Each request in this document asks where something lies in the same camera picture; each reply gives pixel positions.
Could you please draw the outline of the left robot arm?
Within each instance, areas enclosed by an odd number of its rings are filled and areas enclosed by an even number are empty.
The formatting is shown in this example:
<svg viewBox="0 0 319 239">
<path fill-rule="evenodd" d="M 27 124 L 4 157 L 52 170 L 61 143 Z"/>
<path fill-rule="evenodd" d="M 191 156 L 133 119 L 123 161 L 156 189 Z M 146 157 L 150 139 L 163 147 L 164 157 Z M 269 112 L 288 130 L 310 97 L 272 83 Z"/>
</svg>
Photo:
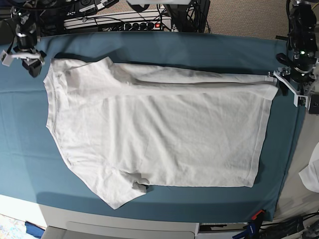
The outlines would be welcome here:
<svg viewBox="0 0 319 239">
<path fill-rule="evenodd" d="M 315 27 L 317 18 L 313 12 L 312 0 L 286 1 L 288 17 L 288 37 L 286 52 L 276 55 L 276 59 L 289 69 L 288 81 L 298 84 L 298 91 L 305 95 L 315 81 L 313 70 L 318 61 L 318 46 Z"/>
</svg>

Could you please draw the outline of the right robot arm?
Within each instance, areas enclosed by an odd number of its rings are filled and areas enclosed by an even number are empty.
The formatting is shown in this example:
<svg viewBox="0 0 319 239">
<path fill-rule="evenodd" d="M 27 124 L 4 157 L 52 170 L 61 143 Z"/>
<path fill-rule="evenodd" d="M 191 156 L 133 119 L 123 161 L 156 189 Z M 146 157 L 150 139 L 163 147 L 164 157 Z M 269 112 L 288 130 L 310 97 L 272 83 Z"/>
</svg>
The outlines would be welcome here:
<svg viewBox="0 0 319 239">
<path fill-rule="evenodd" d="M 11 17 L 16 23 L 15 38 L 16 46 L 11 54 L 14 59 L 21 59 L 22 66 L 32 77 L 37 77 L 45 64 L 46 53 L 36 49 L 40 40 L 35 22 L 35 16 L 32 12 L 18 8 L 11 8 Z"/>
</svg>

